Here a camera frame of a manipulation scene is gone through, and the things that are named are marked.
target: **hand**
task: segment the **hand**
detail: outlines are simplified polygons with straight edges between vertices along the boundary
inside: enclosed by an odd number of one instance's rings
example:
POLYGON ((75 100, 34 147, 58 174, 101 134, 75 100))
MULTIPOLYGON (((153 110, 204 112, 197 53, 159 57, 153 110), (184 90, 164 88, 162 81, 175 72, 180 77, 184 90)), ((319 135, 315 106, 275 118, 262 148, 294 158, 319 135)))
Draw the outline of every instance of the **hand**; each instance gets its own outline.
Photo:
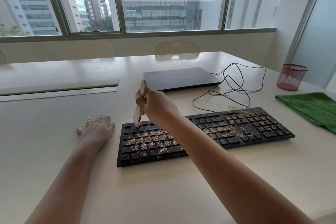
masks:
POLYGON ((93 122, 90 117, 86 120, 84 131, 80 127, 76 127, 76 131, 81 143, 92 143, 98 152, 111 138, 114 127, 110 116, 100 113, 93 122))
POLYGON ((155 125, 167 130, 168 122, 181 115, 175 103, 162 91, 147 87, 145 97, 144 99, 138 91, 135 101, 141 108, 142 114, 146 114, 155 125))

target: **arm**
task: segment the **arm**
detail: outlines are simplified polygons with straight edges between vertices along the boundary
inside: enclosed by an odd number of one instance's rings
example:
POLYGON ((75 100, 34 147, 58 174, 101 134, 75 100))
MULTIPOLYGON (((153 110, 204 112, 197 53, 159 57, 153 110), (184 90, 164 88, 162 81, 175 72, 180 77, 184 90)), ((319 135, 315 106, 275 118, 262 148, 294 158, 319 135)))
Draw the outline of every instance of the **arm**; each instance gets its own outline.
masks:
POLYGON ((73 150, 26 224, 80 222, 93 163, 113 131, 114 123, 110 123, 110 116, 102 117, 101 114, 93 123, 89 118, 83 132, 77 128, 80 144, 73 150))
POLYGON ((137 93, 136 102, 156 125, 188 153, 219 200, 238 224, 312 224, 295 205, 182 116, 162 92, 137 93))

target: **forearm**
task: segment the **forearm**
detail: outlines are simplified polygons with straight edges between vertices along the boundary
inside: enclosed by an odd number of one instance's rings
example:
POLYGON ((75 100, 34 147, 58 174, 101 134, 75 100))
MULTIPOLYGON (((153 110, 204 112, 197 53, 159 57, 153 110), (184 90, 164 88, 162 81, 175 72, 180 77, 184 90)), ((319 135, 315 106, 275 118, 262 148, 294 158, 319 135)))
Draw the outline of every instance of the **forearm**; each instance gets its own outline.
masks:
POLYGON ((313 223, 273 187, 183 116, 170 119, 179 141, 238 224, 313 223))
POLYGON ((26 224, 79 223, 96 156, 91 143, 80 143, 26 224))

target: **tree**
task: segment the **tree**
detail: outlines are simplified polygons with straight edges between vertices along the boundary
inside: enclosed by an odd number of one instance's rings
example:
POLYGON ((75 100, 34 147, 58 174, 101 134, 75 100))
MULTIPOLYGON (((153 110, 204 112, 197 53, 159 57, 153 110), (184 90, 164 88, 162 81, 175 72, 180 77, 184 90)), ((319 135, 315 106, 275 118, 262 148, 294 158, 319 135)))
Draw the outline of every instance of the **tree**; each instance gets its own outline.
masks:
POLYGON ((90 26, 86 27, 88 31, 113 31, 113 23, 111 17, 103 18, 102 20, 90 20, 90 26))
POLYGON ((10 29, 0 27, 0 36, 24 36, 27 35, 21 31, 18 26, 12 26, 10 29))

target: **space bar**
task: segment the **space bar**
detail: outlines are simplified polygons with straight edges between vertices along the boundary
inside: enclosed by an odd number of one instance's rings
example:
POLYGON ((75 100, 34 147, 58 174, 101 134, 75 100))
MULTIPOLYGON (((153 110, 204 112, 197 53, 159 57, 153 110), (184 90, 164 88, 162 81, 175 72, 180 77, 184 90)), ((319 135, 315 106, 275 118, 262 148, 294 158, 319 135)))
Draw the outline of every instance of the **space bar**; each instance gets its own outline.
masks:
POLYGON ((162 155, 162 154, 169 154, 169 153, 184 151, 184 149, 182 146, 175 146, 175 147, 158 149, 157 151, 159 152, 159 155, 162 155))

